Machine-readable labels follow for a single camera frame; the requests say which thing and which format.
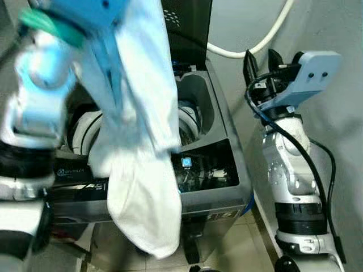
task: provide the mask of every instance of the black cable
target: black cable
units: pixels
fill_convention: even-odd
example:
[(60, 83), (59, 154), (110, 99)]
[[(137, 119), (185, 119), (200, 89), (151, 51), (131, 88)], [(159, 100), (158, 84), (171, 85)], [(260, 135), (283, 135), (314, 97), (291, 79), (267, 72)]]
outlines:
[(311, 143), (315, 144), (316, 146), (318, 146), (322, 150), (324, 150), (328, 154), (328, 156), (330, 158), (331, 175), (330, 175), (328, 199), (327, 199), (327, 218), (328, 218), (331, 234), (332, 234), (332, 236), (334, 238), (336, 251), (338, 252), (338, 255), (339, 255), (340, 259), (341, 259), (341, 262), (346, 264), (347, 259), (346, 259), (345, 254), (344, 254), (343, 244), (341, 243), (340, 237), (336, 233), (334, 223), (333, 223), (333, 218), (332, 218), (332, 196), (333, 196), (333, 190), (334, 190), (334, 184), (335, 184), (335, 174), (336, 174), (336, 164), (335, 164), (334, 154), (329, 150), (329, 148), (327, 148), (323, 144), (319, 143), (318, 141), (316, 141), (314, 139), (311, 139), (311, 138), (309, 138), (309, 140), (310, 140)]
[(333, 224), (333, 220), (332, 220), (332, 195), (333, 195), (333, 190), (334, 190), (334, 183), (335, 183), (335, 173), (336, 173), (336, 164), (335, 164), (335, 158), (333, 153), (324, 145), (322, 145), (321, 143), (317, 142), (314, 139), (309, 138), (310, 142), (312, 142), (313, 144), (315, 144), (316, 146), (320, 147), (322, 150), (324, 150), (331, 161), (331, 176), (330, 176), (330, 183), (329, 183), (329, 190), (328, 190), (328, 198), (327, 198), (327, 218), (329, 221), (329, 226), (330, 226), (330, 230), (331, 233), (334, 237), (337, 236), (336, 231), (335, 231), (335, 227)]
[(248, 105), (253, 110), (253, 112), (256, 113), (262, 120), (264, 120), (267, 123), (267, 125), (269, 125), (274, 131), (280, 133), (282, 136), (284, 136), (286, 139), (288, 139), (297, 148), (297, 150), (300, 152), (300, 154), (306, 160), (306, 163), (309, 165), (309, 167), (313, 173), (314, 179), (316, 181), (316, 184), (318, 186), (319, 194), (320, 194), (320, 201), (322, 203), (323, 214), (326, 216), (326, 211), (327, 211), (326, 206), (327, 205), (326, 205), (326, 196), (325, 196), (325, 192), (324, 192), (324, 186), (323, 186), (322, 180), (320, 179), (319, 172), (316, 169), (314, 162), (311, 160), (311, 157), (308, 155), (306, 150), (301, 146), (301, 144), (290, 133), (288, 133), (286, 130), (284, 130), (282, 127), (280, 127), (278, 124), (276, 124), (273, 120), (271, 120), (266, 114), (264, 114), (262, 112), (262, 110), (260, 110), (255, 105), (255, 103), (252, 101), (252, 98), (251, 98), (251, 91), (254, 89), (255, 84), (257, 84), (258, 82), (260, 82), (264, 79), (280, 77), (281, 73), (282, 73), (281, 71), (275, 71), (275, 72), (263, 74), (263, 75), (257, 77), (248, 85), (244, 96), (248, 102)]

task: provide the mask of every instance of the brand logo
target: brand logo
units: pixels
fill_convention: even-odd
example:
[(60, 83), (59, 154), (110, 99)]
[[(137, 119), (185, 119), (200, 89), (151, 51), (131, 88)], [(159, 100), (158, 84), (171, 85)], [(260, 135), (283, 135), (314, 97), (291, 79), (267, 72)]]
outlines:
[(68, 176), (68, 175), (72, 175), (72, 174), (75, 174), (75, 173), (84, 173), (85, 170), (83, 168), (80, 168), (80, 169), (71, 169), (71, 170), (65, 170), (63, 168), (60, 168), (58, 169), (57, 171), (57, 176)]

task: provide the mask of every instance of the top-load washing machine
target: top-load washing machine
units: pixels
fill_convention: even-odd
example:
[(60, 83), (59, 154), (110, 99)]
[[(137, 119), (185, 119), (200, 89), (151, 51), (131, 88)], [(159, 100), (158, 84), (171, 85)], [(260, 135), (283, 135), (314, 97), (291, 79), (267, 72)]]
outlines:
[[(181, 243), (188, 262), (197, 263), (206, 260), (240, 216), (252, 188), (225, 97), (206, 59), (212, 0), (163, 0), (162, 5), (183, 144), (180, 153), (171, 155), (183, 205)], [(111, 217), (106, 204), (108, 180), (93, 177), (87, 165), (102, 113), (80, 86), (68, 109), (52, 190), (53, 233), (76, 240), (88, 223)]]

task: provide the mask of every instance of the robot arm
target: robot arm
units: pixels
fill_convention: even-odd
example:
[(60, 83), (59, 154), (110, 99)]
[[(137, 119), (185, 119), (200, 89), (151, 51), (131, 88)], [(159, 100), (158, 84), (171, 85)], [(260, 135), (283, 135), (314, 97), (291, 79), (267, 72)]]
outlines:
[[(20, 16), (33, 30), (34, 44), (16, 58), (19, 89), (7, 101), (0, 129), (2, 271), (27, 271), (32, 254), (49, 240), (48, 189), (54, 183), (54, 152), (64, 134), (65, 101), (77, 81), (74, 52), (86, 35), (94, 38), (111, 29), (124, 2), (34, 1), (37, 9)], [(99, 52), (104, 61), (110, 53), (118, 56)], [(118, 70), (102, 68), (117, 78)]]
[(301, 116), (294, 113), (326, 88), (339, 63), (334, 52), (300, 52), (292, 64), (283, 64), (270, 50), (270, 73), (258, 78), (254, 56), (248, 52), (244, 60), (246, 99), (266, 128), (263, 154), (275, 199), (275, 239), (285, 253), (275, 266), (279, 272), (344, 271), (343, 251), (336, 250), (340, 240), (328, 231), (324, 189), (309, 157), (311, 143)]

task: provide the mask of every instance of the white hose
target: white hose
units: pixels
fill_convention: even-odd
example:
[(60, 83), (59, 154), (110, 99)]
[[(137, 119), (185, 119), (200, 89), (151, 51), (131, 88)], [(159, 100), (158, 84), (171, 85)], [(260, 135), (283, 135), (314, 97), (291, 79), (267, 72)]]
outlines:
[[(253, 47), (252, 49), (250, 49), (250, 52), (252, 54), (255, 54), (256, 52), (260, 51), (262, 48), (264, 48), (270, 41), (271, 39), (274, 37), (274, 35), (276, 34), (276, 32), (278, 31), (278, 29), (281, 27), (282, 23), (284, 22), (284, 20), (286, 19), (292, 5), (294, 3), (294, 0), (286, 0), (286, 3), (284, 5), (284, 7), (281, 10), (281, 13), (279, 14), (279, 16), (276, 19), (276, 22), (274, 23), (274, 25), (272, 26), (272, 28), (270, 29), (270, 31), (267, 33), (266, 37), (262, 39), (261, 42), (259, 42), (255, 47)], [(246, 51), (244, 52), (231, 52), (231, 51), (227, 51), (224, 50), (222, 48), (219, 48), (211, 43), (207, 44), (207, 50), (218, 54), (220, 56), (226, 57), (226, 58), (244, 58), (244, 55), (246, 54)]]

